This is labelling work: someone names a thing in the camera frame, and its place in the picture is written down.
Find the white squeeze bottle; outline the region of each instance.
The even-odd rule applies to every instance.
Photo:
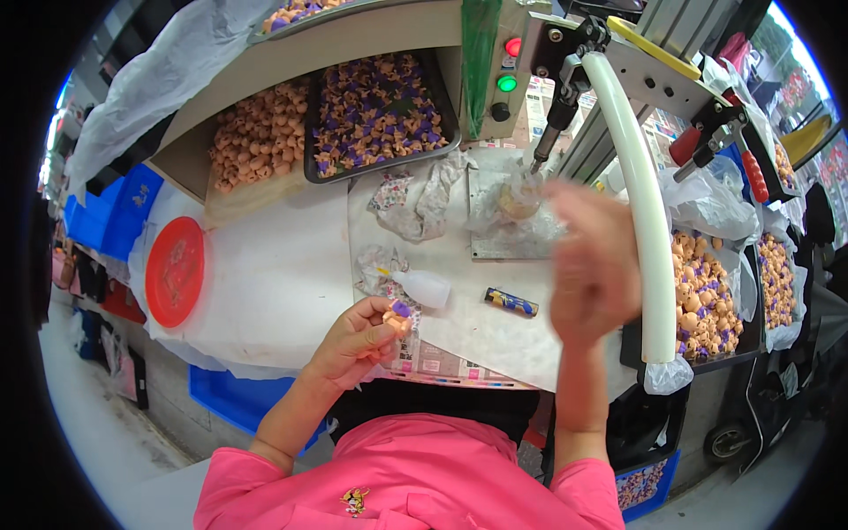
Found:
[[[395,271],[389,273],[377,268],[383,274],[388,274],[399,283],[406,294],[421,305],[434,309],[443,308],[448,302],[450,282],[438,274],[429,271]]]

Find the white tube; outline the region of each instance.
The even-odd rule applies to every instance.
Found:
[[[642,360],[674,360],[677,333],[672,248],[656,168],[627,94],[603,53],[583,56],[583,69],[598,97],[624,174],[642,270]]]

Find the green tape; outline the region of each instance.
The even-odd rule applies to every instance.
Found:
[[[483,126],[500,6],[501,0],[464,0],[462,3],[462,86],[466,92],[468,133],[472,139],[480,137]]]

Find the green button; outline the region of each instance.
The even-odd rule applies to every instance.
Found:
[[[512,92],[518,86],[518,81],[514,75],[502,75],[498,78],[498,88],[502,92]]]

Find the red round lid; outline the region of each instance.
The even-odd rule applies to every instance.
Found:
[[[153,242],[144,292],[162,327],[179,326],[192,312],[204,283],[204,232],[191,217],[177,217]]]

